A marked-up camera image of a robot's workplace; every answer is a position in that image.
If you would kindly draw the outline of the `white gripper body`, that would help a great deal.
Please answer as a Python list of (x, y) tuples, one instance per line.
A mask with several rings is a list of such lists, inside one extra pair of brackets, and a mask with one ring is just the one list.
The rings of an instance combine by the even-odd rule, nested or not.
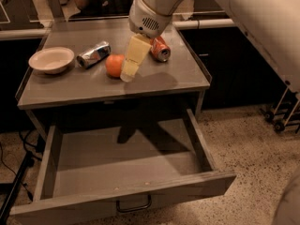
[(130, 30), (149, 38), (159, 37), (171, 19), (171, 16), (156, 13), (143, 0), (133, 1), (128, 17)]

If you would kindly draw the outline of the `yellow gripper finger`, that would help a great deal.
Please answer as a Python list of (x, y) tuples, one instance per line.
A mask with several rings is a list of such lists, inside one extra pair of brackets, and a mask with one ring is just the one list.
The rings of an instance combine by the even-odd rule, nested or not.
[(150, 38), (136, 34), (129, 40), (120, 78), (123, 82), (131, 82), (151, 48)]

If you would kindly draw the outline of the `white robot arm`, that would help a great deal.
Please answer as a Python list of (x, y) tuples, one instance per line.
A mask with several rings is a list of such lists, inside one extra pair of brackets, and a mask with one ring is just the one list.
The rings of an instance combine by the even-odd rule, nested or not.
[[(299, 88), (299, 0), (216, 0), (278, 75)], [(298, 225), (299, 138), (277, 134), (251, 107), (200, 123), (216, 164), (236, 180), (223, 197), (138, 216), (157, 225)]]

